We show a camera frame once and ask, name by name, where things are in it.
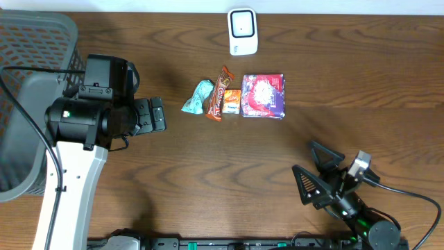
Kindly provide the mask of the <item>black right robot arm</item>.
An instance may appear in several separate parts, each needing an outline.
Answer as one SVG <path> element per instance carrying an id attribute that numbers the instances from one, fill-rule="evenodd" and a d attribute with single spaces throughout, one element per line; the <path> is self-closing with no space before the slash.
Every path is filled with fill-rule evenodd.
<path id="1" fill-rule="evenodd" d="M 366 179 L 380 181 L 370 169 L 371 155 L 359 151 L 349 166 L 341 168 L 342 153 L 315 141 L 309 147 L 318 174 L 299 165 L 292 167 L 302 204 L 312 204 L 342 220 L 352 232 L 349 246 L 353 249 L 408 249 L 399 222 L 367 206 L 356 193 Z"/>

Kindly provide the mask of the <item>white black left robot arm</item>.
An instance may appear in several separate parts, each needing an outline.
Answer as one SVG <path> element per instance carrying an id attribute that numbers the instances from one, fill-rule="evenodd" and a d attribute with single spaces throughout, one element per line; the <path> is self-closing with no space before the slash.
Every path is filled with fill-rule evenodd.
<path id="1" fill-rule="evenodd" d="M 94 195 L 111 141 L 165 130 L 161 98 L 120 107 L 107 101 L 56 99 L 46 110 L 54 139 L 34 249 L 86 249 Z"/>

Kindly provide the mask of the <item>purple pantyliner pack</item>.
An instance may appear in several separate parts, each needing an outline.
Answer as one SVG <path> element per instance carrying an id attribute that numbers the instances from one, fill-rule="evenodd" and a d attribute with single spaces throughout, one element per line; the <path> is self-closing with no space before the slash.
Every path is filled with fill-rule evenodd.
<path id="1" fill-rule="evenodd" d="M 243 117 L 283 119 L 283 74 L 246 74 L 241 84 L 241 114 Z"/>

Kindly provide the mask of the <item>small orange snack pack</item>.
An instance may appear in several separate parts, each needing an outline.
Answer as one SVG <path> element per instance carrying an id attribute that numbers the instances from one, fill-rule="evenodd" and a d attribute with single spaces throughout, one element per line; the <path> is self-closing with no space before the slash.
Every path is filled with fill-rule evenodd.
<path id="1" fill-rule="evenodd" d="M 236 114 L 240 113 L 241 90 L 226 90 L 223 96 L 222 113 Z"/>

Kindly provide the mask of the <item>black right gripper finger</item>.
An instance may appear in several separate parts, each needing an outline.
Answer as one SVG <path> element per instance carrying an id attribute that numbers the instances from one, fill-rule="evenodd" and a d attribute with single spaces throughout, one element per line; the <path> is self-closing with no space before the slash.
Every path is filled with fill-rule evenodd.
<path id="1" fill-rule="evenodd" d="M 312 204 L 319 210 L 334 201 L 333 188 L 330 184 L 299 165 L 294 165 L 291 169 L 303 205 Z"/>
<path id="2" fill-rule="evenodd" d="M 345 156 L 342 153 L 328 149 L 318 142 L 311 141 L 309 147 L 319 173 L 330 172 L 345 160 Z"/>

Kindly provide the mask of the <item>brown orange chocolate bar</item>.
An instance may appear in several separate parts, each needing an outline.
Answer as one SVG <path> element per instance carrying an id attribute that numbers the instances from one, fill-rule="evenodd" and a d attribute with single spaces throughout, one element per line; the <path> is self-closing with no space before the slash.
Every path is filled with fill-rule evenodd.
<path id="1" fill-rule="evenodd" d="M 230 73 L 226 66 L 223 66 L 222 72 L 220 73 L 216 85 L 214 87 L 213 93 L 210 97 L 207 112 L 205 116 L 214 121 L 221 121 L 221 103 L 225 90 L 231 84 L 234 79 L 234 74 Z"/>

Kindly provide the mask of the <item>mint green wipes pack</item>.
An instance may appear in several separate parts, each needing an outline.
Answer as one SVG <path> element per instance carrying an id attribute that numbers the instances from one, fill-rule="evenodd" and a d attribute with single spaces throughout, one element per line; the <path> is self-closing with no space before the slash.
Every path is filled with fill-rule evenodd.
<path id="1" fill-rule="evenodd" d="M 202 80 L 195 88 L 191 98 L 188 99 L 181 111 L 195 115 L 203 114 L 203 104 L 214 89 L 211 80 Z"/>

